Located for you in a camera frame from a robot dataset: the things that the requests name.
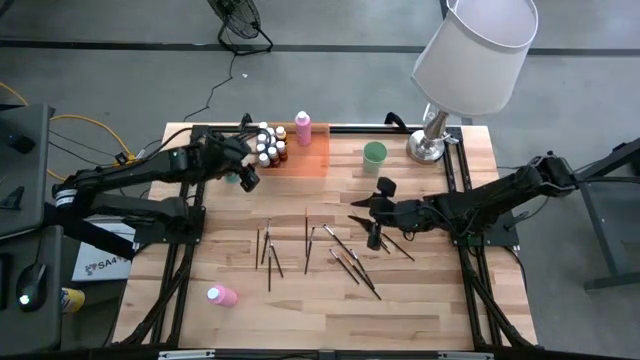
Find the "yellow object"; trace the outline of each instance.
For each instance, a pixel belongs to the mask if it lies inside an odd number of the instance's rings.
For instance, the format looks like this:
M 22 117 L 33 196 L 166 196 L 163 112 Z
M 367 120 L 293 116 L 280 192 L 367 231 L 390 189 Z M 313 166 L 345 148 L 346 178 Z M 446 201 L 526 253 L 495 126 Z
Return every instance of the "yellow object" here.
M 13 94 L 13 96 L 17 97 L 18 99 L 20 99 L 20 101 L 22 102 L 23 105 L 29 105 L 29 103 L 27 102 L 27 100 L 25 100 L 22 96 L 20 96 L 20 94 L 18 94 L 17 91 L 13 90 L 12 88 L 10 88 L 9 86 L 7 86 L 5 83 L 0 81 L 0 87 L 3 87 L 5 89 L 7 89 L 7 91 L 9 91 L 11 94 Z
M 5 83 L 0 82 L 0 87 L 3 87 L 5 89 L 7 89 L 7 91 L 9 91 L 11 94 L 13 94 L 15 97 L 17 97 L 18 99 L 20 99 L 20 101 L 22 102 L 22 104 L 29 105 L 29 103 L 27 102 L 27 100 L 25 100 L 22 96 L 20 96 L 20 94 L 13 90 L 12 88 L 10 88 L 9 86 L 7 86 Z M 91 124 L 100 126 L 101 128 L 107 130 L 107 132 L 109 132 L 109 134 L 111 134 L 111 136 L 113 136 L 118 143 L 120 143 L 120 146 L 122 146 L 122 149 L 125 152 L 125 155 L 127 156 L 127 163 L 133 162 L 136 160 L 136 155 L 133 154 L 131 151 L 129 151 L 129 148 L 127 147 L 127 145 L 125 145 L 124 141 L 122 141 L 122 139 L 120 138 L 120 136 L 118 136 L 118 134 L 115 133 L 115 131 L 111 130 L 111 128 L 109 128 L 107 125 L 101 123 L 98 120 L 92 119 L 90 117 L 86 117 L 86 116 L 82 116 L 82 115 L 73 115 L 73 114 L 66 114 L 66 115 L 58 115 L 58 116 L 54 116 L 51 118 L 51 121 L 54 120 L 61 120 L 61 119 L 76 119 L 76 120 L 83 120 L 83 121 L 87 121 Z M 65 178 L 63 178 L 62 176 L 54 173 L 51 169 L 47 169 L 47 174 L 51 175 L 52 177 L 60 180 L 60 181 L 64 181 Z
M 60 293 L 60 305 L 63 313 L 73 313 L 84 305 L 84 292 L 69 288 L 62 288 Z

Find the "green cup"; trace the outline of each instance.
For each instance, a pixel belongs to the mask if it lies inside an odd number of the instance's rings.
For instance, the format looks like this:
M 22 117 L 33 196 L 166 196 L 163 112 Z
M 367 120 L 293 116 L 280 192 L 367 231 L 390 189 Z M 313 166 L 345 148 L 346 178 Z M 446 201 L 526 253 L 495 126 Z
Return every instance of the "green cup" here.
M 372 141 L 364 146 L 364 172 L 377 174 L 380 166 L 387 158 L 387 147 L 378 141 Z

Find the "computer mouse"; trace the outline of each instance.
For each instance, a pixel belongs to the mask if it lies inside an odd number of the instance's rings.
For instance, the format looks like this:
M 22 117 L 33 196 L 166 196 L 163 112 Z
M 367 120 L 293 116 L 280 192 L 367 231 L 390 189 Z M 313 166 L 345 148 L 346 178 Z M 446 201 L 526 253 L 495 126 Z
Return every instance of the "computer mouse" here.
M 16 300 L 18 307 L 24 312 L 36 311 L 47 299 L 47 266 L 41 263 L 29 265 L 16 283 Z

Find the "paintbrush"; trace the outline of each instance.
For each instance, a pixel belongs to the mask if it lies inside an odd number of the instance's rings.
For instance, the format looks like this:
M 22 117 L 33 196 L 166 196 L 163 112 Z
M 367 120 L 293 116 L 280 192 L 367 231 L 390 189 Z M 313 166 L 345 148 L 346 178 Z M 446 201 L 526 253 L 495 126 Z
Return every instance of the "paintbrush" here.
M 271 292 L 271 246 L 269 246 L 269 270 L 268 270 L 268 277 L 269 277 L 269 292 Z
M 260 254 L 260 229 L 256 231 L 256 270 L 258 270 L 258 255 Z
M 358 266 L 360 266 L 360 269 L 362 269 L 362 273 L 364 274 L 364 276 L 366 276 L 367 278 L 366 280 L 369 283 L 369 285 L 375 289 L 376 287 L 373 285 L 373 281 L 371 281 L 371 278 L 369 278 L 369 274 L 367 274 L 367 270 L 364 269 L 364 266 L 360 262 L 360 259 L 358 258 L 358 254 L 356 254 L 356 252 L 353 251 L 353 249 L 349 250 L 349 254 L 351 254 L 351 257 L 353 257 L 356 260 L 356 263 L 358 263 Z
M 378 292 L 376 291 L 376 289 L 373 287 L 373 284 L 370 283 L 367 280 L 367 277 L 365 277 L 365 275 L 363 275 L 360 270 L 358 269 L 357 266 L 355 266 L 355 264 L 353 263 L 353 261 L 351 261 L 351 259 L 349 259 L 344 253 L 342 253 L 342 256 L 349 262 L 349 264 L 351 265 L 351 267 L 353 268 L 353 270 L 356 272 L 356 274 L 358 274 L 358 276 L 360 276 L 360 278 L 362 279 L 362 281 L 364 281 L 365 284 L 367 284 L 367 287 L 371 290 L 371 292 L 373 292 L 373 294 L 378 298 L 378 300 L 382 300 L 382 298 L 380 297 L 380 295 L 378 294 Z
M 400 245 L 396 244 L 395 241 L 391 240 L 390 237 L 388 237 L 385 233 L 382 233 L 382 236 L 384 236 L 387 240 L 389 240 L 390 243 L 392 243 L 398 250 L 400 250 L 403 254 L 407 255 L 407 257 L 409 259 L 411 259 L 412 261 L 416 261 L 416 259 L 414 259 L 411 255 L 409 255 L 406 251 L 404 251 L 403 248 L 400 247 Z
M 269 241 L 269 230 L 271 229 L 271 218 L 267 220 L 267 229 L 264 233 L 264 246 L 262 247 L 262 260 L 260 264 L 264 264 L 264 254 L 267 252 L 267 242 Z
M 309 217 L 307 215 L 307 208 L 304 208 L 304 256 L 306 257 L 309 257 L 308 242 L 309 242 Z
M 349 250 L 347 249 L 346 246 L 344 246 L 344 244 L 342 243 L 342 241 L 340 241 L 340 239 L 338 239 L 338 237 L 336 236 L 336 234 L 333 233 L 333 231 L 331 231 L 331 229 L 329 229 L 329 227 L 327 226 L 327 224 L 322 225 L 322 227 L 327 230 L 327 232 L 329 233 L 329 235 L 331 235 L 331 237 L 333 237 L 338 244 L 340 244 L 340 247 L 342 247 L 342 249 L 344 251 L 346 251 L 351 257 L 353 257 L 353 255 L 351 255 L 351 253 L 349 253 Z
M 311 236 L 309 237 L 309 249 L 307 251 L 307 260 L 304 264 L 304 274 L 307 275 L 307 270 L 309 269 L 309 258 L 311 258 L 311 247 L 313 246 L 313 233 L 316 231 L 315 227 L 311 228 Z
M 273 243 L 270 243 L 271 252 L 273 253 L 273 258 L 276 259 L 276 265 L 278 265 L 278 271 L 280 272 L 280 277 L 284 279 L 284 274 L 282 273 L 282 268 L 280 267 L 280 260 L 278 260 L 278 253 L 276 252 L 275 246 Z
M 380 240 L 380 245 L 382 245 L 382 249 L 386 251 L 387 254 L 391 255 L 391 252 L 389 251 L 389 248 L 387 247 L 387 244 L 384 243 L 384 241 Z
M 347 265 L 344 264 L 344 262 L 338 257 L 338 255 L 336 255 L 336 253 L 333 252 L 332 249 L 329 249 L 329 252 L 331 252 L 331 255 L 333 255 L 334 258 L 336 258 L 336 260 L 338 260 L 338 263 L 340 264 L 340 266 L 342 266 L 342 268 L 344 269 L 344 271 L 347 272 L 347 274 L 349 274 L 349 276 L 351 276 L 351 278 L 353 279 L 353 281 L 356 282 L 356 284 L 360 285 L 360 281 L 358 281 L 358 279 L 356 279 L 355 276 L 353 276 L 353 274 L 351 273 L 351 271 L 349 271 L 349 268 L 347 267 Z

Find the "desk lamp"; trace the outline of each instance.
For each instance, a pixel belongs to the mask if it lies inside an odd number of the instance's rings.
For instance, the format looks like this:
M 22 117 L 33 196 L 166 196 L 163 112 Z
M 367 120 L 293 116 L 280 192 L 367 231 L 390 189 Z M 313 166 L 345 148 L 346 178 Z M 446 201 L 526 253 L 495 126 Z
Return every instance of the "desk lamp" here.
M 422 164 L 444 153 L 450 114 L 471 118 L 502 110 L 538 30 L 531 0 L 447 0 L 447 6 L 411 76 L 429 102 L 424 129 L 407 142 L 408 155 Z

